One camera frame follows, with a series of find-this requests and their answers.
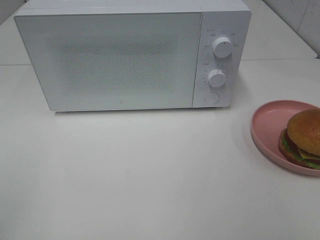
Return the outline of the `white round door button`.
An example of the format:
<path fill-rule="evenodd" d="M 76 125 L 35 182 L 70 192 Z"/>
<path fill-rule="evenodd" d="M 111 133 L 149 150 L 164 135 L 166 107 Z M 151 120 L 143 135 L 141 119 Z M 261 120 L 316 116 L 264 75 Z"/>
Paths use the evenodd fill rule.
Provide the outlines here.
<path fill-rule="evenodd" d="M 216 92 L 209 92 L 205 95 L 204 101 L 208 105 L 215 105 L 219 102 L 220 95 Z"/>

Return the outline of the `white round knob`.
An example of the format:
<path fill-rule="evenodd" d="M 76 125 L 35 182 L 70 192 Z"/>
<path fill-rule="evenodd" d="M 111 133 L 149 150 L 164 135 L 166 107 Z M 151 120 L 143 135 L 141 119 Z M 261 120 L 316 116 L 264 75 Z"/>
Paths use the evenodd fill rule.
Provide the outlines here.
<path fill-rule="evenodd" d="M 226 82 L 226 73 L 222 69 L 214 69 L 207 74 L 207 81 L 213 88 L 219 88 Z"/>
<path fill-rule="evenodd" d="M 217 36 L 211 45 L 214 55 L 218 58 L 226 58 L 233 51 L 233 40 L 227 35 Z"/>

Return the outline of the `pink round plate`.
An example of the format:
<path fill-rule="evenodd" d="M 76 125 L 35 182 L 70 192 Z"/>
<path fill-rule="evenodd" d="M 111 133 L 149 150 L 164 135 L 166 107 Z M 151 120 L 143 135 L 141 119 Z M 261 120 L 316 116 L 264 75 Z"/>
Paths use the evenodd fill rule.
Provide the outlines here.
<path fill-rule="evenodd" d="M 296 100 L 275 100 L 261 105 L 253 113 L 250 124 L 251 137 L 256 147 L 269 160 L 279 166 L 302 175 L 319 177 L 318 169 L 296 165 L 288 161 L 279 150 L 282 130 L 295 114 L 316 106 Z"/>

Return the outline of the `burger with lettuce and cheese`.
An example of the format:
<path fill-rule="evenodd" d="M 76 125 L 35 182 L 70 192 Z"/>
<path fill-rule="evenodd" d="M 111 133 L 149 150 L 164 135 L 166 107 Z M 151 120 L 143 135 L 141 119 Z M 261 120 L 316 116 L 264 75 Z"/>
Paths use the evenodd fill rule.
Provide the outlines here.
<path fill-rule="evenodd" d="M 320 110 L 308 109 L 293 115 L 282 130 L 279 151 L 291 163 L 320 169 Z"/>

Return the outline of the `white microwave door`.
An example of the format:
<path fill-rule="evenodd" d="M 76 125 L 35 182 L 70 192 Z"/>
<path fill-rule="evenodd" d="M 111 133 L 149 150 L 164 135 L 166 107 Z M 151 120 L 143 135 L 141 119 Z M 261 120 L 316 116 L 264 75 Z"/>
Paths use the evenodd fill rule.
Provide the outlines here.
<path fill-rule="evenodd" d="M 188 108 L 200 13 L 16 16 L 49 108 Z"/>

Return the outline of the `white microwave oven body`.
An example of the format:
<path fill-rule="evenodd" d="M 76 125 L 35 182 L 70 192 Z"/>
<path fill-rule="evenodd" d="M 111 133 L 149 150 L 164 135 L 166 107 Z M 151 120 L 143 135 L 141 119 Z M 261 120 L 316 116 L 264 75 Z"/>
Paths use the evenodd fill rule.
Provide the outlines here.
<path fill-rule="evenodd" d="M 200 13 L 193 100 L 190 107 L 148 108 L 215 108 L 231 104 L 234 84 L 248 33 L 252 13 L 241 0 L 30 0 L 14 16 L 73 16 L 73 15 L 142 15 Z M 212 41 L 221 35 L 233 40 L 232 53 L 216 57 Z M 207 80 L 210 71 L 226 73 L 225 84 L 211 87 Z M 205 103 L 207 93 L 218 93 L 217 104 Z M 108 110 L 148 110 L 108 109 Z"/>

